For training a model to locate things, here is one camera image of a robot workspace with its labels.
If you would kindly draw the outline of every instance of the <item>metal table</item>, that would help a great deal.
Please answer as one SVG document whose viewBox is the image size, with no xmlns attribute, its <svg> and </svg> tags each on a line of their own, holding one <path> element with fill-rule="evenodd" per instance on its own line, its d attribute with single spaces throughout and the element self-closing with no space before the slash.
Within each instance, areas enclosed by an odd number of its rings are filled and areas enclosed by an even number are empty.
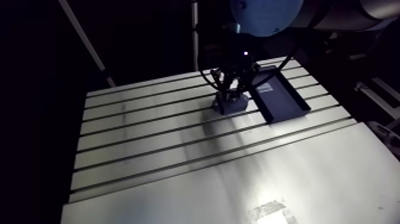
<svg viewBox="0 0 400 224">
<path fill-rule="evenodd" d="M 312 111 L 273 125 L 252 101 L 215 113 L 198 73 L 88 93 L 62 223 L 399 223 L 395 157 L 296 60 L 282 73 Z"/>
</svg>

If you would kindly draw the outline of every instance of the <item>dark background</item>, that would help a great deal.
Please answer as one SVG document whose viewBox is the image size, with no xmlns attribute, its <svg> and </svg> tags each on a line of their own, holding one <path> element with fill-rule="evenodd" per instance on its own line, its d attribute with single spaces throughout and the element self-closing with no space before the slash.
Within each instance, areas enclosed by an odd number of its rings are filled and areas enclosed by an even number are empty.
<svg viewBox="0 0 400 224">
<path fill-rule="evenodd" d="M 189 0 L 71 0 L 70 4 L 116 84 L 192 71 Z M 199 8 L 200 19 L 212 13 L 208 7 Z M 12 139 L 27 144 L 24 148 L 29 150 L 17 151 L 13 158 L 38 161 L 13 176 L 12 181 L 21 181 L 19 193 L 29 197 L 14 200 L 12 206 L 37 208 L 34 201 L 38 201 L 40 223 L 59 223 L 68 199 L 86 92 L 108 85 L 57 1 L 9 1 L 2 10 L 3 73 L 17 79 L 4 85 L 10 88 L 6 96 L 12 93 L 10 108 L 22 104 L 12 113 L 34 114 L 29 122 L 23 121 L 24 128 L 16 130 L 18 138 Z M 335 40 L 329 39 L 330 34 L 284 30 L 258 40 L 260 59 L 286 55 L 298 37 L 306 35 L 296 59 L 358 121 L 389 123 L 390 117 L 353 87 L 357 81 L 378 76 L 399 91 L 399 20 L 381 32 L 339 32 Z M 212 35 L 200 38 L 201 47 L 211 49 L 208 66 L 214 67 L 218 43 Z M 366 58 L 348 60 L 349 55 L 367 51 Z M 31 155 L 32 146 L 37 154 Z M 27 182 L 36 187 L 31 190 Z"/>
</svg>

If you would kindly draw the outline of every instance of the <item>black tray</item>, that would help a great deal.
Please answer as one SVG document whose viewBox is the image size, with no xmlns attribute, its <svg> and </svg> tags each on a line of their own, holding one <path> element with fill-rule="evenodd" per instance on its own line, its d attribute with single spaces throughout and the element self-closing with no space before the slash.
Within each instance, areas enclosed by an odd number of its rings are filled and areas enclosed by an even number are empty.
<svg viewBox="0 0 400 224">
<path fill-rule="evenodd" d="M 301 117 L 310 112 L 310 106 L 297 93 L 295 88 L 286 80 L 275 66 L 261 68 L 252 84 L 256 84 L 269 76 L 275 70 L 275 76 L 267 83 L 250 88 L 249 93 L 264 116 L 266 122 L 276 123 Z"/>
</svg>

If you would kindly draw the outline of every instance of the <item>cable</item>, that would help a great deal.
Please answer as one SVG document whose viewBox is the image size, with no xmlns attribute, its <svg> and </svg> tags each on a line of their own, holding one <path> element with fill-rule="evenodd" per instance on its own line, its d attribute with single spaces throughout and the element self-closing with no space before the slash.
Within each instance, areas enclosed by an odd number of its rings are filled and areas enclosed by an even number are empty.
<svg viewBox="0 0 400 224">
<path fill-rule="evenodd" d="M 330 7 L 332 6 L 332 4 L 333 4 L 333 0 L 326 1 L 324 4 L 322 4 L 320 9 L 315 13 L 314 17 L 311 19 L 311 21 L 308 24 L 308 26 L 306 27 L 306 29 L 312 29 L 314 26 L 319 24 L 319 22 L 321 22 L 322 19 L 325 18 L 325 16 L 330 11 Z M 296 54 L 297 50 L 300 48 L 300 42 L 303 42 L 305 36 L 306 35 L 303 35 L 303 37 L 301 38 L 301 41 L 296 42 L 295 46 L 292 48 L 292 50 L 287 55 L 285 60 L 283 60 L 282 63 L 280 63 L 280 65 L 278 66 L 277 69 L 272 71 L 272 74 L 270 74 L 265 79 L 258 82 L 257 84 L 253 85 L 253 87 L 257 88 L 257 87 L 261 86 L 265 82 L 268 82 L 270 79 L 272 79 L 276 75 L 277 72 L 280 72 L 284 68 L 284 66 L 290 61 L 290 59 Z"/>
</svg>

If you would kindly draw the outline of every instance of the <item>metal rod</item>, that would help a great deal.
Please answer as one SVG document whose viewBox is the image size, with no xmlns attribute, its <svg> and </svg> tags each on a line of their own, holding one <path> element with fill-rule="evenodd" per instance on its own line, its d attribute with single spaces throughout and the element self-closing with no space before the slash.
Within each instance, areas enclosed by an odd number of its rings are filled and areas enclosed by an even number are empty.
<svg viewBox="0 0 400 224">
<path fill-rule="evenodd" d="M 199 21 L 198 18 L 198 7 L 197 2 L 192 2 L 192 28 L 195 29 L 196 25 Z M 192 32 L 192 39 L 193 39 L 193 69 L 195 71 L 199 70 L 199 66 L 197 64 L 197 56 L 199 55 L 199 36 L 194 30 Z"/>
<path fill-rule="evenodd" d="M 85 31 L 80 25 L 78 19 L 75 16 L 75 13 L 72 11 L 70 4 L 67 2 L 67 0 L 58 0 L 58 2 L 60 3 L 61 8 L 64 10 L 68 19 L 70 20 L 72 26 L 75 28 L 75 31 L 78 33 L 87 51 L 89 51 L 93 60 L 96 62 L 97 67 L 100 69 L 101 72 L 104 72 L 105 66 L 103 62 L 101 61 L 100 56 L 97 54 L 88 36 L 86 35 Z M 107 82 L 110 85 L 110 87 L 115 87 L 115 83 L 111 77 L 107 77 Z"/>
</svg>

